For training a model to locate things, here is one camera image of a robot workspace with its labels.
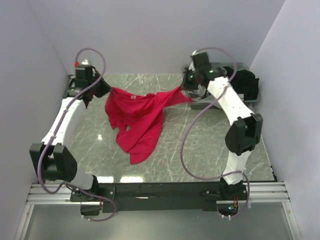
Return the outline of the red t-shirt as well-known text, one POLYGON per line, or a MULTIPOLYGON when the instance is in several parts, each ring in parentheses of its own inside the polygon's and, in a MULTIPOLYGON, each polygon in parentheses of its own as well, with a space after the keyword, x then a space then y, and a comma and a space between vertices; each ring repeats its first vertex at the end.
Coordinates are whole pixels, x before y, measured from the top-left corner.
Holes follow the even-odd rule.
POLYGON ((113 88, 104 110, 112 129, 118 129, 115 141, 129 154, 132 165, 147 160, 158 143, 165 120, 164 108, 191 103, 176 87, 170 91, 136 95, 113 88))

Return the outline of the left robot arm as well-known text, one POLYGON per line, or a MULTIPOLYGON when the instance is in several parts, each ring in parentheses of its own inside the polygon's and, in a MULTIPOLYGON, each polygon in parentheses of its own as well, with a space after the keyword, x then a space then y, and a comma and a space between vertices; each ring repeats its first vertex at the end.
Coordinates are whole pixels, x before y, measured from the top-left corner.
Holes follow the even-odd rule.
POLYGON ((94 97, 103 97, 111 89, 88 61, 75 63, 75 75, 64 92, 54 123, 41 142, 33 143, 29 149, 38 181, 47 193, 57 193, 45 186, 45 181, 49 180, 59 181, 74 191, 82 192, 88 201, 99 197, 97 177, 78 168, 69 147, 76 125, 89 103, 94 97))

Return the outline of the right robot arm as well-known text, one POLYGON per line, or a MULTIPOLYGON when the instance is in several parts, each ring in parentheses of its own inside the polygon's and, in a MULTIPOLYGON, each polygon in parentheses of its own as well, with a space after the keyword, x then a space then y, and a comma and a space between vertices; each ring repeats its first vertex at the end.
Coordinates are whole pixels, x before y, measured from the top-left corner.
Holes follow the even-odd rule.
POLYGON ((237 73, 237 64, 233 62, 233 73, 230 77, 221 76, 210 60, 206 49, 195 50, 191 64, 185 70, 182 90, 193 90, 198 85, 206 87, 213 97, 213 102, 205 107, 204 113, 214 104, 219 104, 230 124, 224 138, 228 149, 225 170, 221 176, 209 177, 218 188, 211 193, 216 197, 230 200, 241 193, 248 194, 243 178, 246 163, 255 146, 260 142, 263 118, 250 110, 232 87, 232 80, 237 73))

